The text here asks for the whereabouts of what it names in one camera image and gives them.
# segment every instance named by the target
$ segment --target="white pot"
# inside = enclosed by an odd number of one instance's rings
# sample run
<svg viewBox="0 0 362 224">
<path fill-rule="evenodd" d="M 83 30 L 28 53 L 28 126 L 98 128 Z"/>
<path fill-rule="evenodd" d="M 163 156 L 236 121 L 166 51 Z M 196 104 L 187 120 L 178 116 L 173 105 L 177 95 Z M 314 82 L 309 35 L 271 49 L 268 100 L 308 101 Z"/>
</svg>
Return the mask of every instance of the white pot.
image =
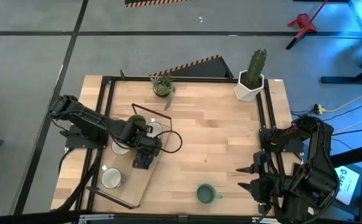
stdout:
<svg viewBox="0 0 362 224">
<path fill-rule="evenodd" d="M 247 70 L 241 71 L 239 74 L 239 81 L 237 82 L 237 85 L 234 88 L 236 97 L 239 100 L 243 100 L 243 101 L 252 101 L 254 99 L 254 97 L 261 91 L 261 89 L 263 89 L 264 87 L 264 75 L 261 74 L 261 87 L 258 87 L 254 90 L 250 90 L 249 88 L 247 88 L 246 86 L 244 86 L 243 84 L 241 84 L 241 76 L 242 73 L 245 73 Z"/>
</svg>

